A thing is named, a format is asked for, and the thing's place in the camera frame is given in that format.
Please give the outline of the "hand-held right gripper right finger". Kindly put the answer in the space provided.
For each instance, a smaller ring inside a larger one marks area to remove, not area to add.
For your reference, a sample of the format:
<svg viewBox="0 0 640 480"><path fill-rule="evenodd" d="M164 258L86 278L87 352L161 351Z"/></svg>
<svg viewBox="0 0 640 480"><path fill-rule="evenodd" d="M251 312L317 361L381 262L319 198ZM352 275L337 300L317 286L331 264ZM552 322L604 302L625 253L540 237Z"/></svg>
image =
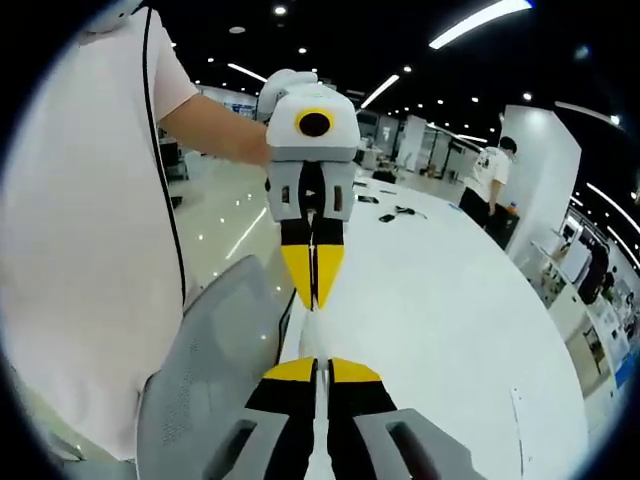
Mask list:
<svg viewBox="0 0 640 480"><path fill-rule="evenodd" d="M414 409L399 409L364 364L328 363L327 449L337 479L480 479L471 452Z"/></svg>

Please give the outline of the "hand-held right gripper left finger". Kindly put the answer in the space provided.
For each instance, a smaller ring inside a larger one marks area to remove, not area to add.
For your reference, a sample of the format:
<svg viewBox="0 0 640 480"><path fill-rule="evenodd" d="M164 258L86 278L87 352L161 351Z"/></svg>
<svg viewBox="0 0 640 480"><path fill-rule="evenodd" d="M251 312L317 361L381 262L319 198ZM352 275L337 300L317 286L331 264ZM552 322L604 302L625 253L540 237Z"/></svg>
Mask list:
<svg viewBox="0 0 640 480"><path fill-rule="evenodd" d="M205 479L302 479L314 449L318 362L281 363L260 380L222 437Z"/></svg>

